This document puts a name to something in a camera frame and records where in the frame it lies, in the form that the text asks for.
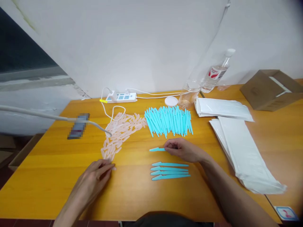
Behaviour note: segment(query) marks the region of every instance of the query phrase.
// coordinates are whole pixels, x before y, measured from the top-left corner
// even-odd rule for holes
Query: right hand
[[[183,138],[169,139],[164,148],[171,155],[176,155],[187,162],[201,162],[211,158],[204,150]]]

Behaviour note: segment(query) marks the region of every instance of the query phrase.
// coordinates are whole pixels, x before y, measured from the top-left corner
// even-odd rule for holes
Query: bottle label
[[[211,70],[208,73],[208,76],[212,79],[219,80],[224,75],[227,69],[225,70],[217,70],[214,67],[211,68]]]

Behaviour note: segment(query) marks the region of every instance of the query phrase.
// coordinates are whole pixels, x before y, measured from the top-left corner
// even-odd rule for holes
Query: cardboard box
[[[0,149],[1,150],[10,150],[15,149],[16,145],[14,138],[11,136],[0,135]]]
[[[41,137],[44,134],[36,134],[32,137],[32,139],[25,145],[25,147],[15,156],[15,158],[9,163],[8,167],[12,171],[16,171],[16,169],[20,166],[26,156],[31,152],[31,150],[35,147],[35,145],[39,142]]]
[[[259,70],[240,91],[254,110],[275,111],[303,98],[303,87],[280,70]]]
[[[13,154],[13,152],[0,150],[0,169],[11,161],[11,159],[9,157],[12,154]]]

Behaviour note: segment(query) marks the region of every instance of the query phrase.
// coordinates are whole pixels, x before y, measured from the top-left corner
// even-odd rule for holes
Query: white lid
[[[178,99],[176,97],[173,96],[168,96],[165,100],[164,100],[165,104],[169,107],[174,107],[178,104]]]
[[[228,49],[228,50],[225,52],[225,56],[231,57],[235,52],[236,52],[235,49]]]

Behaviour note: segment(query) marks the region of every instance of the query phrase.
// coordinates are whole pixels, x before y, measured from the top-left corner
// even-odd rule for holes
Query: water bottle
[[[224,60],[222,63],[212,66],[209,73],[205,76],[202,82],[202,92],[209,93],[214,89],[215,85],[219,82],[226,70],[229,68],[229,60],[235,51],[235,49],[228,49],[225,52]]]

